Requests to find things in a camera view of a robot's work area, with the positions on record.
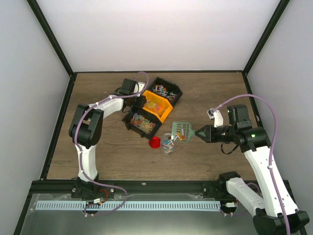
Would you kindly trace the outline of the green slotted plastic scoop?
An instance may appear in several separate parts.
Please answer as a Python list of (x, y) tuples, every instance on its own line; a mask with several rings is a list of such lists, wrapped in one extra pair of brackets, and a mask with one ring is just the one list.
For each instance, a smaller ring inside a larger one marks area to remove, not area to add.
[(195, 130), (189, 122), (174, 121), (172, 123), (171, 140), (187, 143), (195, 136)]

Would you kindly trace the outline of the black bin with lollipops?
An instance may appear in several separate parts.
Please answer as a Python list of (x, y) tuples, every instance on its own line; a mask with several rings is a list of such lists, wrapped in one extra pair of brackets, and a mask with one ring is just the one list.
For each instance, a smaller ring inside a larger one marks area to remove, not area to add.
[(183, 95), (183, 92), (178, 85), (158, 76), (154, 79), (151, 85), (148, 86), (147, 90), (167, 99), (173, 107)]

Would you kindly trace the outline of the orange bin with gummies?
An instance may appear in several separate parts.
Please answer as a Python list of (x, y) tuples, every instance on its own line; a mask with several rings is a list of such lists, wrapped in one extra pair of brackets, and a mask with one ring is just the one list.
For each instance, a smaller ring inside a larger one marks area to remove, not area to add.
[(155, 115), (161, 123), (164, 123), (173, 110), (171, 103), (166, 98), (148, 90), (146, 90), (143, 95), (146, 98), (143, 110)]

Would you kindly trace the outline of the black bin with popsicle candies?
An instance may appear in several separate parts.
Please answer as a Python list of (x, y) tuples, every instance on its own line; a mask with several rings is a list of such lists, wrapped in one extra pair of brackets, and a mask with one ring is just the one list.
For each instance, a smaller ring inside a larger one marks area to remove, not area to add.
[(128, 130), (132, 130), (148, 140), (151, 140), (156, 135), (162, 125), (155, 115), (136, 107), (131, 108), (122, 121)]

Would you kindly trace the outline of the clear plastic jar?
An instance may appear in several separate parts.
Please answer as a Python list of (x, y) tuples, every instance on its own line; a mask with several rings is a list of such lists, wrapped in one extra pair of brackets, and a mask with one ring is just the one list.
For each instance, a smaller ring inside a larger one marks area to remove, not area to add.
[(171, 133), (164, 134), (161, 138), (160, 144), (161, 144), (161, 149), (163, 150), (165, 154), (171, 154), (175, 150)]

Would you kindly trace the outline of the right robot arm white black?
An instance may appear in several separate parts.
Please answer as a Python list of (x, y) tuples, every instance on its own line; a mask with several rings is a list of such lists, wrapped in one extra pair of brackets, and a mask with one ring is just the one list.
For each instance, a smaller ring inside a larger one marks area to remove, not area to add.
[(206, 143), (234, 143), (248, 160), (256, 176), (260, 194), (254, 192), (236, 172), (219, 176), (217, 191), (222, 197), (234, 196), (253, 217), (260, 235), (291, 235), (310, 221), (290, 196), (270, 155), (273, 142), (263, 127), (253, 127), (246, 105), (227, 107), (229, 125), (219, 110), (207, 111), (212, 125), (205, 125), (195, 135)]

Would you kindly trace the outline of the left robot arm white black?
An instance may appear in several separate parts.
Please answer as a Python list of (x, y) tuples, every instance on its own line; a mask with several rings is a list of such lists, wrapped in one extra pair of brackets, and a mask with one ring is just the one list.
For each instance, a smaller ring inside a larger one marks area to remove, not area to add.
[(102, 134), (103, 120), (125, 107), (142, 106), (147, 83), (125, 79), (107, 98), (89, 105), (79, 104), (69, 128), (78, 155), (79, 172), (73, 198), (95, 198), (100, 193), (96, 168), (96, 145)]

